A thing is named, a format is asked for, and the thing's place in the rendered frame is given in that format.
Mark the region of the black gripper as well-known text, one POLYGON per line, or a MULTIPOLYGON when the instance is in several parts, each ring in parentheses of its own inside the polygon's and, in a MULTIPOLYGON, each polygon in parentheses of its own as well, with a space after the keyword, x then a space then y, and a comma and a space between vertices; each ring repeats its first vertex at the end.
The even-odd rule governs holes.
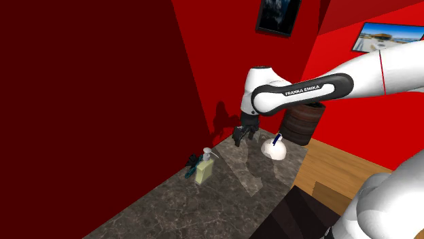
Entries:
POLYGON ((249 128, 248 139, 252 140, 256 131, 259 130, 260 125, 260 116, 259 115, 250 115, 241 112, 241 126, 234 127, 232 138, 234 140, 234 145, 239 147, 241 144, 242 138, 245 136, 246 131, 249 128))

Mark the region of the white bowl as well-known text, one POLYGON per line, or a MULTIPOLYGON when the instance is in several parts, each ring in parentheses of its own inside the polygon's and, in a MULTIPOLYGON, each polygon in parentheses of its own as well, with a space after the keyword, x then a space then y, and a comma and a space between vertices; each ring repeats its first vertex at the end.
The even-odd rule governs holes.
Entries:
POLYGON ((282 139, 276 142, 274 139, 267 139, 261 146, 261 152, 272 160, 284 160, 287 155, 287 148, 282 139))

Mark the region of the pale yellow soap dispenser bottle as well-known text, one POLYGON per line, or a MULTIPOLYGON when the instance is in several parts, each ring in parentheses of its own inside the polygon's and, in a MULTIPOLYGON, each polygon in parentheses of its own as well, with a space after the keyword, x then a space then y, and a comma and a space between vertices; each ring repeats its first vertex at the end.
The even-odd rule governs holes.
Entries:
POLYGON ((202 185, 213 173, 214 159, 219 156, 212 152, 212 149, 205 147, 203 154, 199 159, 199 163, 196 166, 195 183, 202 185))

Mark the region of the dark brown ribbed bin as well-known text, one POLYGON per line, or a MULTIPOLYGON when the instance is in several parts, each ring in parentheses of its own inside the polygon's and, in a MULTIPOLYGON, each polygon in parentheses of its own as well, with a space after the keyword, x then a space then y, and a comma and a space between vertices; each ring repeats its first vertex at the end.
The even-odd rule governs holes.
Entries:
POLYGON ((284 139, 295 144, 308 145, 326 106, 309 103, 288 108, 281 122, 279 132, 284 139))

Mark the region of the teal and black figure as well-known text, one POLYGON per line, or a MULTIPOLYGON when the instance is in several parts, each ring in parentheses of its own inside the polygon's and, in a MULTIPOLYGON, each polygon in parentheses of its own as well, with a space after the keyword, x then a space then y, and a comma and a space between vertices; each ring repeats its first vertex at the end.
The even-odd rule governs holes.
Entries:
POLYGON ((185 164, 186 166, 190 167, 189 171, 187 171, 185 174, 186 179, 190 178, 196 172, 196 167, 200 164, 200 162, 202 161, 202 158, 203 158, 203 155, 200 155, 197 157, 195 154, 192 154, 189 157, 189 160, 185 164))

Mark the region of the dark robot stand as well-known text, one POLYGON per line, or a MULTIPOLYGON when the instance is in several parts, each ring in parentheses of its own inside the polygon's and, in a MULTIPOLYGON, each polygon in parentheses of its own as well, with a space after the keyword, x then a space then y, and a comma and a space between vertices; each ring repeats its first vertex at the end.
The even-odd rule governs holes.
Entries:
POLYGON ((293 186, 249 239, 320 239, 339 217, 293 186))

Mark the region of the dark framed wall picture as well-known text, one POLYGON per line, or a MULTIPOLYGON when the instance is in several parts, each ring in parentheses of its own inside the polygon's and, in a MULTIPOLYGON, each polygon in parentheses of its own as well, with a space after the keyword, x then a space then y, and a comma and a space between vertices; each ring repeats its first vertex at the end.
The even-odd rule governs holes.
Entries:
POLYGON ((302 0, 261 0, 255 29, 289 37, 301 2, 302 0))

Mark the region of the blue sky landscape wall picture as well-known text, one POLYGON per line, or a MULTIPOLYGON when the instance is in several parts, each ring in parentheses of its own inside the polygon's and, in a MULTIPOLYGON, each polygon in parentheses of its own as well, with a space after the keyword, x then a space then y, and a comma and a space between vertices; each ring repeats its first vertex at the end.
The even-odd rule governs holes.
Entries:
POLYGON ((352 47, 354 52, 373 52, 422 40, 424 26, 365 22, 352 47))

